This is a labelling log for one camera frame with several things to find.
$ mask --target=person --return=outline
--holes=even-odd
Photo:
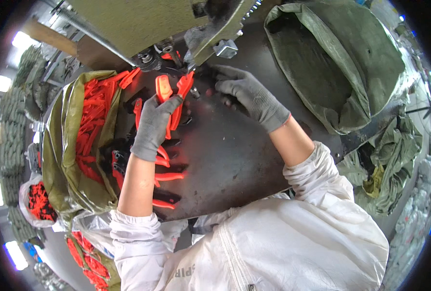
[[[251,73],[215,66],[217,91],[232,95],[282,156],[294,199],[263,199],[225,212],[211,233],[175,253],[153,213],[154,161],[173,96],[146,101],[110,227],[122,290],[378,290],[388,241],[313,142]]]

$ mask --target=metal workbench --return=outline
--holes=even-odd
[[[301,99],[276,64],[261,23],[247,25],[244,35],[236,40],[239,53],[232,59],[212,56],[211,64],[225,64],[251,72],[277,99],[286,106],[302,125],[311,130],[311,138],[326,144],[335,162],[375,135],[385,122],[374,122],[364,128],[360,139],[331,135],[304,106]],[[176,48],[184,55],[184,46]],[[115,137],[124,137],[134,124],[134,114],[127,114],[122,103],[147,86],[155,92],[158,72],[141,73],[121,94]],[[177,79],[170,78],[172,87]],[[188,94],[186,102],[193,121],[180,125],[172,137],[182,144],[168,150],[178,151],[173,163],[189,164],[183,180],[161,182],[161,188],[182,196],[175,210],[157,208],[166,220],[191,218],[227,210],[275,194],[289,187],[282,175],[283,161],[265,130],[239,112],[226,108],[217,96],[207,97],[206,84],[195,81],[201,97]],[[390,119],[394,110],[387,110]]]

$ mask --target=hand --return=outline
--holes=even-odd
[[[141,160],[154,162],[157,148],[165,140],[165,129],[170,115],[183,102],[176,95],[159,105],[157,96],[144,102],[140,124],[130,152]]]
[[[212,68],[218,72],[215,89],[235,96],[251,118],[258,121],[267,132],[270,133],[287,122],[290,111],[253,74],[229,66],[216,65]]]

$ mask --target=white jacket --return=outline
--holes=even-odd
[[[112,213],[122,290],[377,290],[388,241],[353,200],[330,150],[315,142],[303,163],[284,167],[294,200],[231,209],[195,245],[170,252],[153,213]]]

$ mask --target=wooden beam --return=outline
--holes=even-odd
[[[47,43],[62,52],[74,57],[77,56],[77,44],[55,30],[39,23],[36,18],[28,20],[21,29],[37,41]]]

